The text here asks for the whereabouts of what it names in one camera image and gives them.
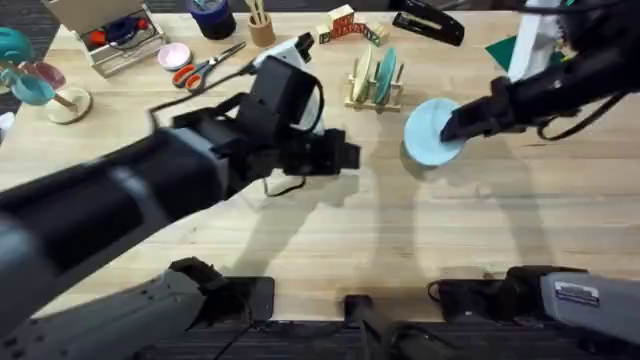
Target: green paper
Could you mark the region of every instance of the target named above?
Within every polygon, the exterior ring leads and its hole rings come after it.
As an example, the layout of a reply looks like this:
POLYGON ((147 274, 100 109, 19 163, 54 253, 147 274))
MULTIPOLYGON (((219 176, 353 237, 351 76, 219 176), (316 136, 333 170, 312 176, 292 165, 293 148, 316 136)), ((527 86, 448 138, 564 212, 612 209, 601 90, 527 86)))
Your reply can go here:
MULTIPOLYGON (((501 68, 505 71, 509 71, 509 65, 511 65, 511 57, 513 56, 513 48, 516 46, 517 36, 512 36, 504 40, 500 40, 497 43, 491 44, 485 48, 487 52, 498 62, 501 68)), ((559 64, 564 59, 564 54, 561 51, 554 51, 551 54, 550 64, 559 64)))

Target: wooden tabletop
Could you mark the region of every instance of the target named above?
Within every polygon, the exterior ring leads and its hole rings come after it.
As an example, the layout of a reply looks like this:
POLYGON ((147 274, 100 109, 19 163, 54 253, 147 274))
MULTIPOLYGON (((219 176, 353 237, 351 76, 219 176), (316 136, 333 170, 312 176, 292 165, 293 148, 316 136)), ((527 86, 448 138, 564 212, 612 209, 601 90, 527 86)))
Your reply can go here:
MULTIPOLYGON (((337 319, 339 300, 367 293, 389 315, 439 319, 425 285, 443 277, 500 276, 517 264, 561 264, 640 278, 640 103, 629 97, 583 133, 544 144, 533 133, 470 141, 451 163, 430 171, 403 153, 406 119, 435 97, 465 103, 485 95, 503 74, 484 47, 515 34, 519 15, 453 15, 466 27, 456 48, 391 27, 390 43, 406 64, 401 114, 343 106, 353 59, 367 46, 352 34, 311 51, 325 87, 327 127, 345 129, 362 146, 362 168, 312 179, 307 187, 267 199, 256 183, 226 203, 174 224, 71 289, 56 310, 146 280, 169 263, 197 256, 226 275, 276 279, 277 319, 337 319)), ((390 24, 393 14, 367 14, 390 24)), ((173 41, 197 60, 249 40, 247 18, 227 40, 204 39, 189 15, 157 15, 173 41)), ((321 13, 273 14, 278 40, 312 30, 321 13)), ((256 56, 249 45, 210 79, 256 56)), ((145 110, 183 95, 154 59, 107 80, 87 64, 73 37, 59 32, 47 61, 94 96, 92 112, 70 126, 49 123, 23 106, 0 148, 0 187, 7 188, 129 144, 149 133, 145 110)), ((247 91, 252 79, 214 89, 171 114, 215 105, 247 91)), ((274 175, 273 188, 297 179, 274 175)))

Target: pink lid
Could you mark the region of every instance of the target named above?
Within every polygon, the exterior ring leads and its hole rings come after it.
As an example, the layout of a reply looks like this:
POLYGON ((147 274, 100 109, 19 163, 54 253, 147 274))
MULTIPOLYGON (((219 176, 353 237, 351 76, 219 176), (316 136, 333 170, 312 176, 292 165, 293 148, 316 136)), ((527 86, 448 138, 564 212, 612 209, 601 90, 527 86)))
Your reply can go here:
POLYGON ((167 70, 177 70, 191 61, 191 50, 183 43, 171 43, 160 48, 158 63, 167 70))

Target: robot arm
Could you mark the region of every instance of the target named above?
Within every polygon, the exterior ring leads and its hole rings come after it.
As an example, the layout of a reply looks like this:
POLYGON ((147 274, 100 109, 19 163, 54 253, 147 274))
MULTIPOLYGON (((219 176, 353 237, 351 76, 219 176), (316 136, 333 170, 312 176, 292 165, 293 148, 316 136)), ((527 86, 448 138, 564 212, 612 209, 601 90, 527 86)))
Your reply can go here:
MULTIPOLYGON (((250 93, 175 117, 172 128, 0 194, 0 336, 7 346, 24 336, 44 336, 24 321, 80 280, 275 168, 304 176, 338 174, 345 162, 357 166, 357 148, 345 143, 343 131, 314 132, 321 125, 317 109, 315 121, 303 124, 318 86, 296 66, 263 57, 250 93), (231 118, 227 113, 234 108, 231 118)), ((130 354, 198 320, 211 320, 201 311, 218 280, 213 268, 187 259, 155 282, 53 316, 35 329, 53 334, 46 342, 49 352, 58 349, 54 339, 70 343, 82 335, 71 358, 130 354), (103 327, 110 330, 92 332, 103 327), (105 353, 118 339, 121 351, 105 353)), ((16 349, 11 356, 20 354, 16 349)), ((61 356, 70 358, 64 351, 61 356)))
POLYGON ((493 80, 491 96, 454 111, 440 133, 441 141, 524 132, 529 127, 538 128, 545 140, 559 140, 582 130, 640 86, 635 70, 640 46, 638 13, 637 1, 619 1, 616 6, 561 16, 565 38, 578 54, 515 83, 504 77, 493 80), (581 106, 604 98, 610 99, 580 125, 559 136, 544 134, 544 128, 557 117, 576 116, 581 106))

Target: black stapler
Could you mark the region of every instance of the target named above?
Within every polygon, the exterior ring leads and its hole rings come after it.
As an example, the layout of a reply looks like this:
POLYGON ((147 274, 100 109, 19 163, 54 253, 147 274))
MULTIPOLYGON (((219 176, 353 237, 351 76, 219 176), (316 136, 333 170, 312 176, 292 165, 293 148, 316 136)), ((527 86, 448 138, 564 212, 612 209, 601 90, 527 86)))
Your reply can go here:
POLYGON ((427 36, 453 46, 464 39, 464 26, 456 19, 420 0, 405 0, 393 26, 427 36))

